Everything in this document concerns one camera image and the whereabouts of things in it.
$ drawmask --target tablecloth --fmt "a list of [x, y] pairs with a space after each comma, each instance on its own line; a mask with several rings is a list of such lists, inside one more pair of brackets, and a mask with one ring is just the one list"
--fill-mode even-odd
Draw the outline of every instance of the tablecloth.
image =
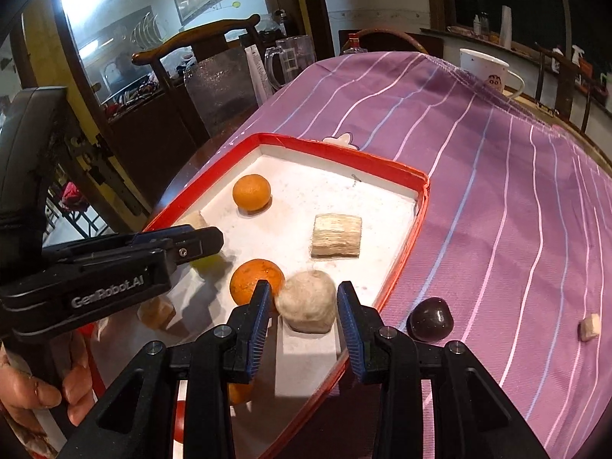
[[[571, 457], [612, 395], [612, 188], [570, 136], [469, 73], [409, 52], [314, 64], [210, 162], [258, 131], [350, 133], [360, 150], [430, 175], [425, 223], [382, 318], [405, 330], [418, 302], [444, 298], [448, 339], [470, 347], [552, 458]], [[603, 332], [582, 343], [576, 329], [590, 313]], [[427, 390], [423, 400], [433, 457]], [[369, 457], [377, 407], [377, 388], [341, 382], [282, 457]]]

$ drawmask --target wooden chair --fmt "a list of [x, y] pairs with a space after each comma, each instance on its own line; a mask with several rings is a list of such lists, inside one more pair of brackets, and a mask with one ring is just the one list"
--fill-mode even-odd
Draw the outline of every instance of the wooden chair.
[[[406, 34], [405, 32], [402, 32], [402, 31], [396, 31], [394, 29], [372, 28], [372, 29], [363, 29], [363, 30], [357, 32], [356, 34], [357, 34], [357, 36], [359, 37], [360, 40], [364, 36], [369, 36], [369, 35], [376, 35], [376, 34], [393, 35], [393, 36], [396, 36], [397, 38], [400, 38], [403, 41], [406, 41], [417, 52], [421, 52], [421, 53], [424, 53], [425, 55], [429, 55], [429, 52], [423, 47], [423, 45], [420, 44], [420, 42], [418, 42], [416, 39], [412, 38], [412, 36]], [[377, 47], [368, 46], [368, 44], [366, 42], [363, 42], [363, 41], [361, 41], [361, 44], [362, 44], [362, 46], [364, 48], [367, 48], [371, 52], [387, 51], [387, 50], [377, 49]], [[348, 47], [350, 47], [350, 41], [345, 42], [344, 46], [342, 47], [342, 51], [344, 52]]]
[[555, 59], [559, 62], [559, 74], [557, 76], [557, 94], [555, 97], [555, 110], [559, 114], [559, 118], [570, 122], [571, 106], [573, 104], [574, 91], [576, 90], [576, 76], [580, 76], [586, 83], [586, 87], [580, 89], [584, 92], [586, 89], [586, 105], [584, 106], [584, 117], [580, 130], [586, 132], [586, 125], [589, 122], [589, 113], [591, 112], [591, 100], [593, 90], [597, 87], [597, 82], [591, 78], [588, 71], [581, 69], [571, 60], [561, 54], [542, 48], [535, 44], [536, 49], [540, 52], [540, 72], [537, 78], [537, 87], [535, 88], [535, 100], [541, 102], [542, 89], [544, 88], [544, 73], [546, 72], [546, 57]]
[[208, 59], [230, 49], [227, 41], [225, 41], [225, 33], [237, 29], [245, 29], [247, 31], [256, 44], [259, 54], [263, 56], [264, 48], [255, 30], [255, 26], [259, 24], [260, 20], [259, 15], [254, 14], [248, 19], [226, 19], [211, 22], [210, 24], [204, 24], [203, 26], [178, 33], [157, 48], [134, 53], [132, 56], [132, 63], [134, 65], [150, 65], [152, 67], [161, 88], [166, 91], [177, 116], [182, 120], [191, 135], [195, 148], [203, 145], [210, 136], [184, 87], [181, 85], [181, 90], [179, 91], [177, 85], [170, 79], [166, 69], [161, 64], [161, 59], [170, 52], [186, 46], [192, 48], [198, 62]]

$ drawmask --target white dough ball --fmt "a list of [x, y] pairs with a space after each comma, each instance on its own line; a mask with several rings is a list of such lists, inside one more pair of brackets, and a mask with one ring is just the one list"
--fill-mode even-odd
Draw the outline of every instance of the white dough ball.
[[299, 272], [274, 299], [287, 324], [301, 333], [327, 333], [336, 319], [336, 286], [323, 271]]
[[187, 214], [185, 217], [180, 218], [175, 226], [190, 225], [194, 230], [201, 230], [202, 228], [208, 228], [208, 224], [204, 221], [204, 218], [200, 212], [192, 212]]

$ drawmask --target mandarin orange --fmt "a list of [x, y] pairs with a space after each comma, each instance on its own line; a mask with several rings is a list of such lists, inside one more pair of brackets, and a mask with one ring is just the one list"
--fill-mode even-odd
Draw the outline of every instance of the mandarin orange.
[[259, 174], [241, 177], [232, 189], [234, 202], [247, 212], [261, 210], [268, 205], [271, 196], [270, 183]]
[[253, 259], [242, 264], [229, 281], [229, 292], [238, 305], [246, 305], [251, 301], [257, 281], [267, 280], [275, 297], [285, 283], [285, 275], [280, 268], [270, 260]]
[[243, 385], [241, 383], [228, 383], [229, 403], [233, 406], [243, 404], [251, 400], [253, 392], [253, 381]]

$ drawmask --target glass pitcher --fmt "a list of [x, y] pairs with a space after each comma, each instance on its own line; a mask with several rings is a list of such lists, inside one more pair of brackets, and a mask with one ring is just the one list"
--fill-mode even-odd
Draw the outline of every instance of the glass pitcher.
[[310, 36], [295, 36], [294, 38], [279, 39], [274, 48], [265, 51], [265, 70], [272, 87], [278, 91], [281, 85], [274, 76], [272, 59], [278, 55], [283, 69], [285, 84], [296, 79], [307, 67], [316, 62], [314, 46]]

